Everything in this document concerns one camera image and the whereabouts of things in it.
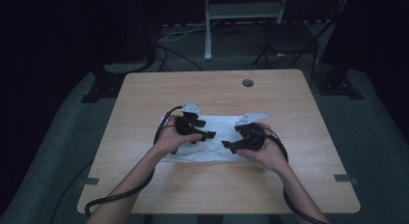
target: hand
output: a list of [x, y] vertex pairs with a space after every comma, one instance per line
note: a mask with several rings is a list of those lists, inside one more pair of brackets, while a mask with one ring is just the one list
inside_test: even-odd
[[[271, 131], [268, 130], [271, 128], [270, 126], [261, 123], [258, 123], [258, 125], [264, 127], [265, 134], [272, 134]], [[283, 167], [288, 166], [286, 158], [280, 148], [268, 138], [265, 138], [264, 144], [259, 151], [238, 150], [237, 154], [251, 158], [257, 161], [262, 167], [276, 173], [278, 173]]]
[[180, 145], [188, 142], [194, 142], [202, 139], [202, 135], [199, 133], [194, 133], [190, 135], [179, 135], [175, 128], [176, 116], [171, 115], [169, 117], [168, 123], [163, 127], [160, 133], [159, 139], [153, 146], [155, 149], [159, 150], [161, 153], [168, 154], [177, 150]]

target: forearm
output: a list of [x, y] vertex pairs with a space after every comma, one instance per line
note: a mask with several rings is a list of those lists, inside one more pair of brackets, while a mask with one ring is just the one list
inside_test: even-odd
[[[108, 196], [129, 191], [143, 183], [163, 154], [150, 149]], [[99, 205], [87, 223], [124, 223], [139, 193]]]
[[[298, 208], [300, 211], [304, 212], [310, 217], [317, 220], [329, 223], [328, 219], [319, 209], [319, 207], [314, 202], [313, 198], [304, 188], [303, 184], [300, 183], [294, 171], [289, 165], [284, 166], [280, 172], [278, 172], [280, 179], [283, 182], [286, 194], [288, 195], [291, 203]], [[298, 223], [310, 223], [297, 216]]]

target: person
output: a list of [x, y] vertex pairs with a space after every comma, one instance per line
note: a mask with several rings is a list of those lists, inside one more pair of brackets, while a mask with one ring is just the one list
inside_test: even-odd
[[[202, 139], [202, 135], [198, 133], [179, 135], [175, 129], [175, 119], [176, 116], [170, 116], [153, 147], [147, 151], [123, 180], [109, 193], [109, 196], [137, 187], [148, 178], [155, 165], [166, 154], [177, 150], [184, 143]], [[266, 134], [271, 134], [269, 133], [270, 130], [268, 130], [270, 126], [261, 123], [259, 125], [264, 127]], [[257, 152], [239, 150], [237, 154], [253, 159], [265, 169], [275, 172], [280, 177], [289, 199], [296, 208], [317, 220], [329, 223], [286, 162], [279, 147], [272, 140], [265, 138], [262, 148]], [[136, 193], [114, 202], [99, 205], [87, 220], [87, 223], [125, 223], [138, 195], [139, 193]], [[298, 216], [297, 221], [300, 224], [309, 223]]]

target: table top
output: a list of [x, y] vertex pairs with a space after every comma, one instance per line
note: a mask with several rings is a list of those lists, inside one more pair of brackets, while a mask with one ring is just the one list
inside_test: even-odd
[[[242, 81], [251, 79], [253, 87]], [[78, 210], [106, 196], [152, 146], [160, 117], [194, 101], [202, 115], [270, 112], [289, 163], [324, 212], [356, 212], [359, 201], [300, 70], [131, 73], [123, 82]], [[254, 161], [159, 162], [134, 213], [288, 213], [279, 177]]]

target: dark background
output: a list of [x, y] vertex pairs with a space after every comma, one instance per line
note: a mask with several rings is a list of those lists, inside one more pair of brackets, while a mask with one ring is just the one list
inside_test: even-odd
[[[322, 56], [323, 62], [365, 71], [406, 140], [408, 2], [348, 0]], [[1, 213], [71, 89], [103, 64], [146, 61], [154, 54], [157, 25], [203, 22], [204, 3], [0, 0]]]

